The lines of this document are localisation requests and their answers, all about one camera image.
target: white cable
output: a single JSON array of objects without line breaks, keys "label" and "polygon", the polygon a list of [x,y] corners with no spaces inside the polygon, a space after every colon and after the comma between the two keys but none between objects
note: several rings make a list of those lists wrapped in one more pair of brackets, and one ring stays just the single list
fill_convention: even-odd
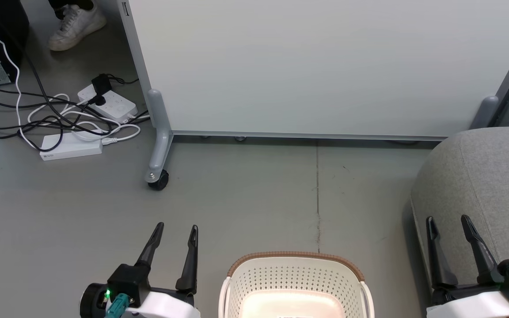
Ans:
[{"label": "white cable", "polygon": [[96,125],[93,121],[80,121],[79,123],[77,123],[78,125],[83,125],[83,124],[88,124],[88,125],[92,125],[95,129],[98,129],[99,131],[101,131],[101,128],[99,128],[98,125]]},{"label": "white cable", "polygon": [[[83,116],[86,116],[86,117],[93,117],[93,118],[95,118],[95,116],[93,116],[93,115],[86,114],[86,113],[81,113],[79,111],[67,111],[63,115],[68,115],[68,114],[78,114],[78,115],[83,115]],[[139,133],[141,132],[141,127],[139,127],[137,125],[122,124],[122,123],[119,123],[118,121],[114,121],[113,119],[109,119],[109,118],[106,118],[106,117],[100,117],[100,118],[105,120],[105,121],[110,121],[110,122],[116,124],[117,127],[115,129],[112,129],[111,132],[108,133],[107,135],[98,136],[97,138],[89,138],[89,137],[83,136],[83,135],[80,134],[80,132],[77,132],[77,131],[73,131],[72,132],[73,135],[76,136],[77,139],[80,139],[82,141],[96,141],[96,140],[100,140],[101,139],[103,145],[109,145],[109,144],[112,144],[112,143],[117,143],[118,141],[124,141],[124,140],[127,140],[127,139],[131,139],[131,138],[135,137],[136,135],[139,135]],[[136,128],[137,131],[135,133],[133,133],[132,135],[129,135],[129,136],[126,136],[126,137],[108,138],[109,136],[113,135],[114,133],[117,133],[121,129],[127,128],[127,127]]]},{"label": "white cable", "polygon": [[[0,44],[2,45],[2,47],[4,48],[4,52],[5,52],[5,56],[6,58],[8,59],[9,63],[11,63],[11,65],[13,67],[15,67],[15,69],[17,70],[17,75],[15,77],[15,88],[17,89],[17,93],[19,94],[19,96],[17,97],[17,103],[15,104],[15,112],[17,114],[17,123],[18,123],[18,126],[19,126],[19,132],[21,133],[21,137],[23,137],[23,139],[27,142],[27,144],[29,146],[31,146],[32,148],[36,149],[36,147],[25,137],[25,134],[23,133],[23,128],[21,127],[21,116],[19,114],[19,104],[20,104],[20,101],[21,101],[21,97],[23,96],[21,90],[19,89],[19,77],[20,77],[20,74],[21,74],[21,71],[19,69],[19,67],[11,60],[11,58],[9,57],[9,53],[7,51],[7,47],[5,45],[4,42],[2,42],[2,40],[0,40]],[[63,94],[63,93],[60,93],[54,97],[58,97],[58,96],[65,96],[68,101],[69,101],[69,96],[66,95],[66,94]],[[86,101],[82,101],[82,102],[79,102],[77,103],[76,106],[79,106],[81,105],[82,103],[84,103]],[[36,113],[37,111],[43,109],[46,105],[42,105],[41,107],[38,107],[37,109],[35,109],[34,111],[32,111],[29,116],[27,117],[27,121],[30,123],[30,117],[32,115],[34,115],[34,113]],[[62,116],[65,116],[67,114],[78,114],[78,115],[83,115],[83,116],[87,116],[87,117],[93,117],[95,118],[95,116],[93,115],[90,115],[90,114],[86,114],[86,113],[81,113],[79,111],[70,111],[70,109],[76,107],[76,106],[71,106],[71,107],[68,107],[68,105],[65,105],[64,109],[61,111],[61,115]],[[111,131],[111,133],[109,133],[108,135],[105,135],[105,136],[101,136],[97,139],[89,139],[89,138],[86,138],[86,137],[83,137],[81,135],[79,135],[78,133],[76,133],[75,131],[73,132],[73,134],[80,138],[80,139],[86,139],[86,141],[94,141],[94,140],[99,140],[99,139],[105,139],[106,137],[112,135],[113,133],[117,133],[119,130],[125,128],[125,127],[135,127],[137,129],[136,133],[133,133],[133,135],[129,135],[127,137],[122,137],[122,138],[107,138],[107,140],[103,141],[104,144],[109,144],[109,143],[117,143],[117,141],[122,141],[122,140],[126,140],[126,139],[131,139],[133,137],[135,137],[136,135],[139,135],[139,133],[141,132],[141,129],[139,126],[137,125],[132,125],[132,124],[121,124],[121,123],[118,123],[117,121],[113,121],[112,119],[108,119],[108,118],[105,118],[105,117],[100,117],[101,119],[103,120],[106,120],[106,121],[110,121],[110,122],[113,122],[115,123],[116,125],[118,125],[117,128],[113,129]],[[96,127],[97,129],[99,129],[99,127],[97,127],[97,125],[95,125],[94,123],[91,123],[90,121],[84,121],[84,123],[90,123],[91,125],[93,125],[94,127]]]},{"label": "white cable", "polygon": [[[137,118],[136,116],[133,116],[131,114],[127,115],[127,117],[131,118],[131,119],[135,119]],[[148,118],[150,117],[150,115],[143,115],[143,116],[139,116],[139,119],[142,119],[142,118]]]},{"label": "white cable", "polygon": [[[49,101],[53,101],[55,98],[57,98],[57,97],[59,97],[59,96],[64,96],[64,97],[67,99],[67,101],[70,101],[70,97],[69,97],[68,95],[64,94],[64,93],[59,93],[59,94],[57,94],[57,95],[54,95],[54,97],[53,97],[53,98],[51,98],[51,99],[49,99]],[[83,101],[83,102],[79,102],[79,103],[77,103],[77,104],[76,104],[76,106],[79,106],[79,105],[81,105],[81,104],[82,104],[82,103],[84,103],[84,102],[85,102],[85,101]],[[66,111],[69,111],[70,109],[72,109],[72,108],[74,108],[74,107],[76,107],[76,106],[68,107],[68,103],[67,103],[67,104],[64,106],[64,109],[60,112],[60,115],[63,115]],[[28,123],[30,123],[30,122],[31,122],[30,118],[32,117],[32,115],[34,115],[37,111],[39,111],[39,110],[43,109],[44,107],[46,107],[46,104],[44,104],[44,105],[42,105],[42,106],[38,107],[37,109],[35,109],[35,110],[31,111],[31,113],[30,113],[30,114],[28,115],[28,117],[27,117],[27,122],[28,122]]]},{"label": "white cable", "polygon": [[17,76],[15,77],[15,87],[17,89],[17,92],[19,93],[19,96],[17,97],[17,103],[15,105],[15,111],[17,113],[17,123],[19,125],[19,132],[21,133],[21,137],[23,137],[23,139],[27,142],[27,144],[29,144],[29,146],[31,146],[34,149],[36,149],[36,147],[32,143],[30,143],[30,141],[25,137],[25,134],[23,133],[23,128],[20,127],[21,126],[21,117],[19,115],[19,103],[21,101],[21,96],[23,94],[21,93],[21,90],[19,89],[19,75],[20,75],[19,67],[15,63],[13,63],[13,61],[9,57],[9,53],[7,52],[7,47],[5,46],[5,43],[2,42],[2,40],[0,40],[0,44],[4,47],[5,56],[7,57],[9,63],[11,63],[11,65],[13,67],[15,67],[15,69],[17,70]]}]

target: white sneaker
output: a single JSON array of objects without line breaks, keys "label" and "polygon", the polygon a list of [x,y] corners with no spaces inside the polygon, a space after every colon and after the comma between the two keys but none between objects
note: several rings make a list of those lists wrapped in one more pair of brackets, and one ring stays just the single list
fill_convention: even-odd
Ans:
[{"label": "white sneaker", "polygon": [[52,51],[70,49],[88,34],[103,28],[106,23],[105,16],[95,2],[90,11],[80,9],[75,4],[65,6],[64,19],[60,28],[48,40],[48,48]]}]

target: floor seam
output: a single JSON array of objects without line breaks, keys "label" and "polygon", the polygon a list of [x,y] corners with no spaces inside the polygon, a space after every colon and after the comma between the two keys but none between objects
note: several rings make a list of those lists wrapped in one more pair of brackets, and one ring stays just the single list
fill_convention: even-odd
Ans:
[{"label": "floor seam", "polygon": [[315,193],[317,193],[317,252],[321,253],[321,215],[319,214],[319,140],[315,140]]}]

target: tiled floor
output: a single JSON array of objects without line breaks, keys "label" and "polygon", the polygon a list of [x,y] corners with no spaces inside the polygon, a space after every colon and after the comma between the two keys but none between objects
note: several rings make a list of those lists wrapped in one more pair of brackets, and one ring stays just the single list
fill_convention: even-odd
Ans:
[{"label": "tiled floor", "polygon": [[[52,12],[42,0],[24,5],[33,29],[28,49],[49,94],[76,96],[99,72],[135,76],[119,26],[49,54]],[[36,91],[23,69],[21,87]],[[143,106],[137,86],[115,89]],[[14,101],[0,94],[4,100]],[[13,110],[0,110],[0,125],[13,122]],[[433,145],[181,137],[168,158],[170,183],[157,193],[143,182],[153,140],[147,123],[136,139],[101,155],[50,162],[19,139],[0,140],[0,318],[76,317],[85,287],[134,261],[159,221],[166,227],[150,275],[158,287],[174,286],[190,228],[199,226],[203,317],[216,317],[220,284],[237,258],[274,250],[346,257],[364,272],[377,317],[424,316],[426,285],[406,201]]]}]

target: white power strip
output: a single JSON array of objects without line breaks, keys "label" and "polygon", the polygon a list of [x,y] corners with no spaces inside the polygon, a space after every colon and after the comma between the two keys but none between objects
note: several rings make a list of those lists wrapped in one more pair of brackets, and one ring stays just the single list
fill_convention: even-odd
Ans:
[{"label": "white power strip", "polygon": [[[78,98],[80,101],[92,99],[95,97],[95,90],[93,89],[93,85],[89,85],[85,89],[82,89],[78,93]],[[96,104],[91,104],[90,107],[95,109],[99,114],[107,117],[109,119],[113,119],[118,123],[125,123],[132,116],[137,114],[137,106],[135,103],[130,100],[124,98],[123,96],[109,91],[103,94],[103,98],[105,98],[105,104],[98,106]]]},{"label": "white power strip", "polygon": [[[101,129],[94,129],[96,133],[101,133]],[[95,135],[85,131],[78,132],[86,138],[95,138]],[[60,134],[44,136],[42,141],[42,149],[48,149],[60,139]],[[62,142],[58,147],[51,151],[41,151],[40,155],[44,161],[66,159],[73,157],[81,157],[83,155],[99,155],[103,149],[101,140],[83,141],[76,137],[73,133],[65,133],[62,137]]]}]

